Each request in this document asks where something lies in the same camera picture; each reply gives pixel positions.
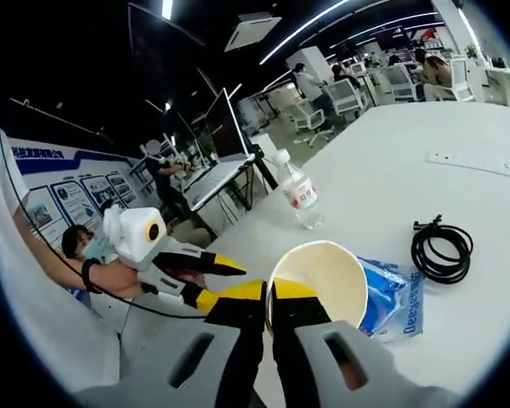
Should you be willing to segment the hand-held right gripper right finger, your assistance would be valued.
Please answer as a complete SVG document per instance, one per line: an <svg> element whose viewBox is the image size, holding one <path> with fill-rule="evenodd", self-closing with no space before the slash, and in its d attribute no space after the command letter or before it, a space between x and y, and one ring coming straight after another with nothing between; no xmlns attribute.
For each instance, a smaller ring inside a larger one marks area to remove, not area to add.
<svg viewBox="0 0 510 408"><path fill-rule="evenodd" d="M275 280L273 356L288 407L457 407L446 388L422 386L393 355L345 320L333 321L315 291Z"/></svg>

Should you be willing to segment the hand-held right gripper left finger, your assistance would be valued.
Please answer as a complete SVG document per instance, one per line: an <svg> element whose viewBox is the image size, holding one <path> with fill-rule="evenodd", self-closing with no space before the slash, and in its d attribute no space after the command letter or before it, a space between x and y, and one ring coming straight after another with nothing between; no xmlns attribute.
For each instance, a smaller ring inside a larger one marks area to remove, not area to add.
<svg viewBox="0 0 510 408"><path fill-rule="evenodd" d="M262 280L222 292L201 320L167 323L109 386L74 395L81 407L248 407L263 357Z"/></svg>

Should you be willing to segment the person's left hand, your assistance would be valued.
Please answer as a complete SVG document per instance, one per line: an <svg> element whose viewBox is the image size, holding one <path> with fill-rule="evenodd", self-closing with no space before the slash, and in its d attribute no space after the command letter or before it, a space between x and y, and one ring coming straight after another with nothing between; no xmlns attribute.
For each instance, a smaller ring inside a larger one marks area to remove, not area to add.
<svg viewBox="0 0 510 408"><path fill-rule="evenodd" d="M119 260L93 266L90 277L96 286L119 298L136 298L142 293L138 271Z"/></svg>

